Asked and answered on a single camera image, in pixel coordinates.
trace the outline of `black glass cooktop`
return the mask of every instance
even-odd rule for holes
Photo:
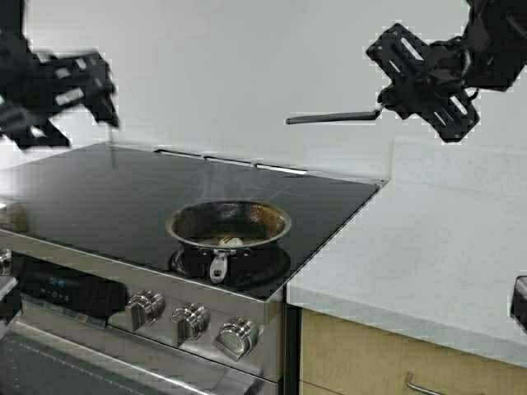
[[[166,231],[173,213],[218,200],[280,207],[291,216],[292,228],[277,243],[279,253],[260,255],[256,277],[239,272],[240,281],[232,278],[220,285],[261,300],[282,286],[376,190],[375,185],[105,144],[0,172],[0,196],[23,205],[31,236],[178,276],[187,273],[171,264],[179,248]],[[267,256],[273,261],[269,266],[280,271],[276,276],[265,267]],[[199,281],[210,284],[207,277]]]

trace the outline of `pan handle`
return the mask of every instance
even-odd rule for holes
[[[225,280],[228,267],[229,253],[227,251],[215,251],[210,266],[210,277],[213,284],[220,284]]]
[[[288,118],[287,125],[296,125],[299,123],[321,123],[321,122],[342,122],[342,121],[375,121],[379,118],[382,109],[362,113],[339,113],[339,114],[321,114],[321,115],[304,115],[301,117]]]

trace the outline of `oven door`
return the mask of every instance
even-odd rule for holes
[[[275,383],[26,302],[23,318],[0,342],[0,393],[278,394]]]

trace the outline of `drawer handle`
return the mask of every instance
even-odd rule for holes
[[[413,391],[415,391],[416,393],[423,393],[425,395],[445,395],[444,393],[439,393],[437,391],[432,391],[431,389],[419,387],[418,385],[415,385],[414,383],[412,383],[412,379],[413,379],[413,374],[408,373],[408,375],[406,376],[406,386],[412,389]]]

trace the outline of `stainless steel range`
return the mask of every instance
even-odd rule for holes
[[[0,392],[295,393],[285,285],[378,189],[298,173],[105,144],[0,173],[0,246],[24,299],[0,346]],[[166,224],[225,201],[277,207],[291,229],[232,254],[212,281],[217,257],[182,248]]]

